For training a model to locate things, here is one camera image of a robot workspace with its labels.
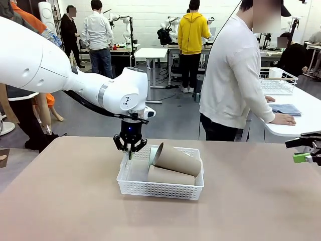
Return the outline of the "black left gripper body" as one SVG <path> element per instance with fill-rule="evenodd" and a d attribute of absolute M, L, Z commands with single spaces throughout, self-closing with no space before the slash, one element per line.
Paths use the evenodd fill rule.
<path fill-rule="evenodd" d="M 120 138 L 124 144 L 136 145 L 142 139 L 142 122 L 125 119 L 121 121 Z"/>

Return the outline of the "person's right hand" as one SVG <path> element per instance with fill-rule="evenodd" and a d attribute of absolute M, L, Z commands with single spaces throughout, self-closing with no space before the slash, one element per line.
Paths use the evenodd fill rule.
<path fill-rule="evenodd" d="M 270 122 L 275 125 L 295 126 L 296 121 L 293 116 L 288 114 L 276 113 L 273 121 Z"/>

